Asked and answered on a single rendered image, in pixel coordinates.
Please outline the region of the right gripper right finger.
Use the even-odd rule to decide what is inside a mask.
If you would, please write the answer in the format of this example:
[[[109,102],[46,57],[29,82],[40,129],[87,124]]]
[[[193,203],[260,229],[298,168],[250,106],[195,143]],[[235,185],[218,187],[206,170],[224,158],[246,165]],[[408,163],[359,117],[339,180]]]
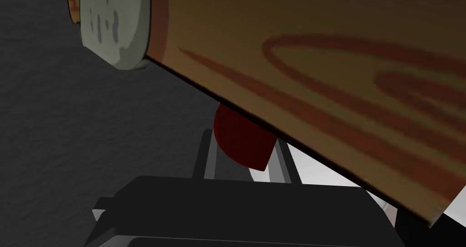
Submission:
[[[268,162],[270,182],[302,184],[288,143],[277,139]]]

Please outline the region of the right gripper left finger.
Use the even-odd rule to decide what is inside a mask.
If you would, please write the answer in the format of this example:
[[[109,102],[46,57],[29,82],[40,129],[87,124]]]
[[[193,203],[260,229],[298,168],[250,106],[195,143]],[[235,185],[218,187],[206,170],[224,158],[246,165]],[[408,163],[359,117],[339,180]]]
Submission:
[[[206,129],[201,138],[193,179],[215,179],[218,144],[213,129]]]

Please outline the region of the dark red round fruit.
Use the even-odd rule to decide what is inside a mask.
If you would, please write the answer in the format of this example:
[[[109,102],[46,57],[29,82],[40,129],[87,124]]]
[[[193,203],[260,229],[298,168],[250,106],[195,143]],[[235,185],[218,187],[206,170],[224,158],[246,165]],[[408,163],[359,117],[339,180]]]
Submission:
[[[277,137],[220,103],[213,132],[220,149],[232,160],[249,169],[265,171]]]

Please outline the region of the brown wooden table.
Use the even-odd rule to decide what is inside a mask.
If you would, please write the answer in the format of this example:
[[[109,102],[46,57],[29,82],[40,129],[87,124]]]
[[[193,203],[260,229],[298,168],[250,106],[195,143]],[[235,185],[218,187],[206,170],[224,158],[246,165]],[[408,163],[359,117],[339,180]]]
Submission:
[[[466,186],[466,0],[150,0],[147,57],[433,224]]]

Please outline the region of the grey speckled round plate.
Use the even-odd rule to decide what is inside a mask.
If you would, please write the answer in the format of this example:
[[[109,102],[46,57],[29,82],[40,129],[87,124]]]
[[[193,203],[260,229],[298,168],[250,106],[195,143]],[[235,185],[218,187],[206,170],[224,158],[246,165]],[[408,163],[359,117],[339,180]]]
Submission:
[[[82,45],[117,70],[141,70],[150,31],[151,0],[80,0]]]

